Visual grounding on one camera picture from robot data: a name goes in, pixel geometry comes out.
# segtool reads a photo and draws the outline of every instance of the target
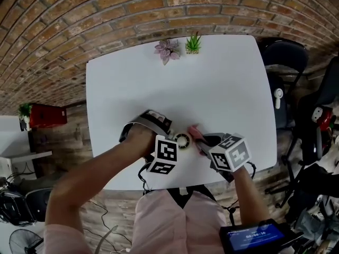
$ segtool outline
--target small pot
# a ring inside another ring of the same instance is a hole
[[[186,53],[188,55],[197,55],[199,54],[199,49],[198,50],[191,50],[190,48],[187,47],[187,43],[185,44],[185,49],[186,49]]]
[[[31,131],[31,128],[30,128],[30,117],[29,116],[24,116],[23,117],[23,121],[26,123],[26,130],[27,131]]]

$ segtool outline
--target brick wall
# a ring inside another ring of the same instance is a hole
[[[90,59],[192,31],[298,41],[311,71],[339,42],[339,0],[3,0],[0,22],[0,114],[14,114],[85,99]]]

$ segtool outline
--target potted plant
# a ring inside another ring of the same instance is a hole
[[[200,49],[200,38],[198,37],[198,33],[195,33],[195,35],[192,35],[190,39],[187,39],[186,43],[186,53],[187,54],[198,54]]]
[[[159,44],[155,46],[154,53],[159,53],[163,64],[166,65],[171,59],[180,59],[180,53],[178,50],[178,41],[170,42],[169,40],[160,40]]]
[[[19,118],[24,120],[26,123],[27,131],[30,131],[30,115],[32,111],[32,104],[31,103],[24,103],[19,106]]]

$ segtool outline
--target digital timer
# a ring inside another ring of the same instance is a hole
[[[263,232],[259,232],[259,233],[254,233],[254,234],[246,235],[246,238],[253,238],[253,237],[257,237],[257,236],[265,235],[265,234],[266,234],[266,232],[263,231]]]

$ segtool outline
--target pink succulent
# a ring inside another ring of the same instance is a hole
[[[160,40],[159,44],[155,46],[154,53],[159,53],[163,64],[166,65],[170,58],[173,60],[180,59],[178,46],[178,41]]]

